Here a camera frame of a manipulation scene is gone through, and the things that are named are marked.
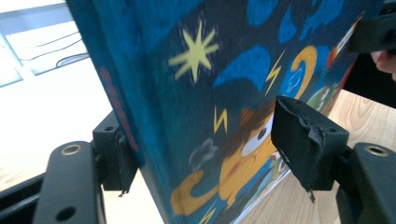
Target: yellow cartoon face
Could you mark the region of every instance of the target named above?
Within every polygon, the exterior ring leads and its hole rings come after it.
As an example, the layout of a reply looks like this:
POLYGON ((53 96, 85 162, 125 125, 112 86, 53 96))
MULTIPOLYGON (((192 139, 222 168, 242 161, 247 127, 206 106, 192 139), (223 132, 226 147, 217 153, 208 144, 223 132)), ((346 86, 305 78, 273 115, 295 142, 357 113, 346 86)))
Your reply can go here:
POLYGON ((276 151, 270 132, 274 115, 265 118, 263 125, 250 133, 249 140, 223 161, 219 178, 219 196, 228 207, 235 202, 239 190, 264 166, 276 151))
POLYGON ((205 175, 202 170, 193 172, 173 190, 171 204, 176 215, 188 216, 207 203, 215 194, 227 201, 227 208, 235 202, 238 192, 257 174, 270 159, 276 148, 272 144, 274 113, 244 111, 241 130, 230 144, 230 155, 221 165, 219 183, 202 195, 191 195, 192 189, 205 175))

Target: wooden table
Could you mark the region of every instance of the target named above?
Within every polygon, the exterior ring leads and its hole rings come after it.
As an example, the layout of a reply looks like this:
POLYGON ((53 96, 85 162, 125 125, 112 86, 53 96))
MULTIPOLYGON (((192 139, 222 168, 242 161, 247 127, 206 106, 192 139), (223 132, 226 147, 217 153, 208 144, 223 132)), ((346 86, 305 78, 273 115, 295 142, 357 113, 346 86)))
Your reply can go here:
MULTIPOLYGON (((350 147, 358 142, 370 142, 396 149, 396 109, 341 91, 330 119, 350 132, 350 147)), ((16 174, 2 173, 0 179, 7 176, 7 183, 12 186, 33 175, 37 174, 26 169, 16 174)), ((339 223, 336 189, 337 186, 334 186, 329 192, 315 192, 316 203, 311 203, 298 180, 288 175, 242 223, 339 223)), ((105 192, 108 223, 162 223, 140 173, 131 192, 121 199, 118 196, 118 192, 105 192)))

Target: hand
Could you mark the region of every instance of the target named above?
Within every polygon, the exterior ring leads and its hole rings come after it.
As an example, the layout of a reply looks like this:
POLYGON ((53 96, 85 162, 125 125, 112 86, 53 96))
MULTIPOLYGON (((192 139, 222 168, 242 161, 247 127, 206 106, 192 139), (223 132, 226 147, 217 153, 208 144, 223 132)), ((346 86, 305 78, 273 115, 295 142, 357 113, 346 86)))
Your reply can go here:
POLYGON ((392 78, 396 81, 396 55, 389 55, 386 51, 380 50, 372 52, 371 56, 376 68, 385 73, 391 73, 392 78))

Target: blue cloud shape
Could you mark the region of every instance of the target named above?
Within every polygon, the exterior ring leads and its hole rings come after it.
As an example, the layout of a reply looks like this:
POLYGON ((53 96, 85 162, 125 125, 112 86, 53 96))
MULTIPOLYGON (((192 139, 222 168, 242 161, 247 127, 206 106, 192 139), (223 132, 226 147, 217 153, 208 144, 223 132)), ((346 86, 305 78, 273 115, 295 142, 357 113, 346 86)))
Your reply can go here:
POLYGON ((247 79, 261 91, 270 69, 271 56, 267 49, 254 47, 241 53, 219 74, 213 88, 236 79, 247 79))
POLYGON ((249 0, 247 3, 247 21, 251 26, 260 26, 273 13, 279 0, 249 0))
POLYGON ((278 40, 280 44, 285 44, 296 34, 297 27, 291 19, 291 6, 285 13, 279 27, 278 40))
POLYGON ((314 33, 320 25, 327 25, 339 17, 343 10, 343 4, 344 0, 323 0, 316 13, 306 19, 300 40, 314 33))

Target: illustrated cover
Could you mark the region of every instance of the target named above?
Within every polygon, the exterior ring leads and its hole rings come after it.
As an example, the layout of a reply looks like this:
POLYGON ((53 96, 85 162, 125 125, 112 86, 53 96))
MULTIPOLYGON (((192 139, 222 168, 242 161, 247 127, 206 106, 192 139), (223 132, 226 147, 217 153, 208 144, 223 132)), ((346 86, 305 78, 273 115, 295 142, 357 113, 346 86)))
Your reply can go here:
POLYGON ((165 223, 238 222, 287 172, 278 94, 327 114, 379 0, 69 0, 165 223))

